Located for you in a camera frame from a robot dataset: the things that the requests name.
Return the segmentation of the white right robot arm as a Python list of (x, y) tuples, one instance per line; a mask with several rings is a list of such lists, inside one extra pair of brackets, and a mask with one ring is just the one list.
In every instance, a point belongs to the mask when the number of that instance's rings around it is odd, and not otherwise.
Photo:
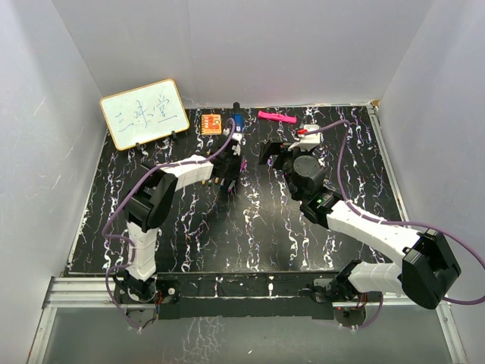
[(357, 300), (363, 293), (404, 294), (425, 309), (435, 309), (462, 273), (444, 234), (392, 225), (365, 211), (351, 209), (341, 193), (325, 182), (325, 172), (309, 143), (270, 139), (261, 143), (259, 164), (274, 157), (291, 198), (311, 223), (345, 234), (390, 259), (388, 263), (352, 260), (330, 283), (310, 288), (316, 299)]

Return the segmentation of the white pen purple tip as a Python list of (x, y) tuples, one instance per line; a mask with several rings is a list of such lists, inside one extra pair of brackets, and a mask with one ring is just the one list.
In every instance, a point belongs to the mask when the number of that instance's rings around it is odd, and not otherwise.
[(230, 192), (232, 191), (234, 183), (235, 183), (235, 181), (232, 181), (232, 182), (230, 183), (230, 185), (228, 186), (228, 188), (227, 188), (227, 192), (228, 192), (228, 193), (230, 193)]

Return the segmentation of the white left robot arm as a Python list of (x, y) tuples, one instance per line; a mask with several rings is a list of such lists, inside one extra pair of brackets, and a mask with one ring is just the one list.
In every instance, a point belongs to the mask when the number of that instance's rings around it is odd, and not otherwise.
[(130, 197), (124, 207), (128, 236), (134, 243), (129, 248), (128, 275), (135, 278), (130, 293), (141, 303), (155, 297), (156, 283), (150, 278), (156, 272), (155, 241), (172, 206), (174, 195), (189, 185), (218, 180), (230, 192), (242, 167), (241, 140), (235, 133), (222, 142), (215, 157), (191, 155), (181, 161), (159, 167)]

